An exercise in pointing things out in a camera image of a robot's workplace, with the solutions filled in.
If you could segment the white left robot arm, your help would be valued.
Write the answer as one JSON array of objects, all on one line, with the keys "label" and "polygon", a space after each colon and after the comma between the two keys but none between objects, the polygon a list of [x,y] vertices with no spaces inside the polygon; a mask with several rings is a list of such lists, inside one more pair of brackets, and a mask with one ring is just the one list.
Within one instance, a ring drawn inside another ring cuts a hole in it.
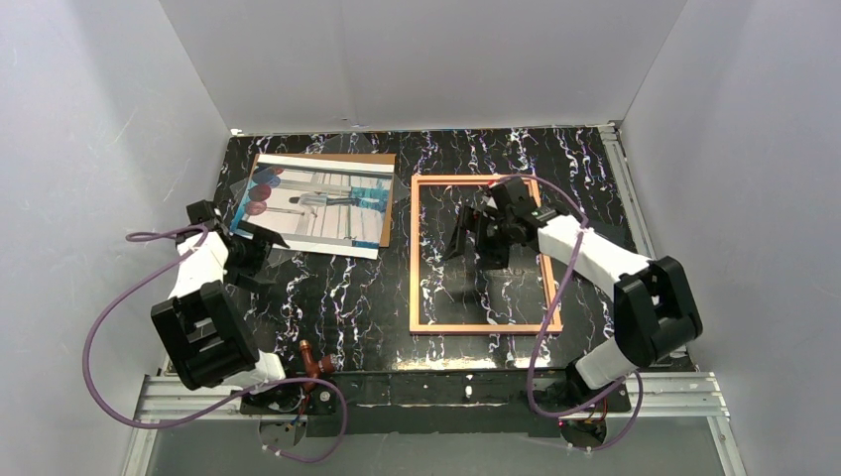
[{"label": "white left robot arm", "polygon": [[271,283],[257,274],[283,237],[256,226],[245,236],[221,225],[173,234],[181,261],[168,298],[151,319],[181,382],[190,390],[219,385],[256,394],[286,378],[280,358],[261,351],[231,289],[254,293]]}]

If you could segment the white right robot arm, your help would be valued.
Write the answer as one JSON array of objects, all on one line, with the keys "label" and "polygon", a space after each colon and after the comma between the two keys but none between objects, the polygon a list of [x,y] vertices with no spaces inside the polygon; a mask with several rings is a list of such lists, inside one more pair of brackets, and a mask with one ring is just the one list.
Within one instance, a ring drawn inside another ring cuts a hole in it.
[{"label": "white right robot arm", "polygon": [[510,249],[528,246],[607,294],[613,303],[613,334],[570,363],[567,385],[581,395],[607,387],[658,362],[703,332],[686,273],[672,257],[653,260],[632,253],[547,206],[465,207],[457,215],[445,259],[462,255],[467,237],[481,268],[505,269]]}]

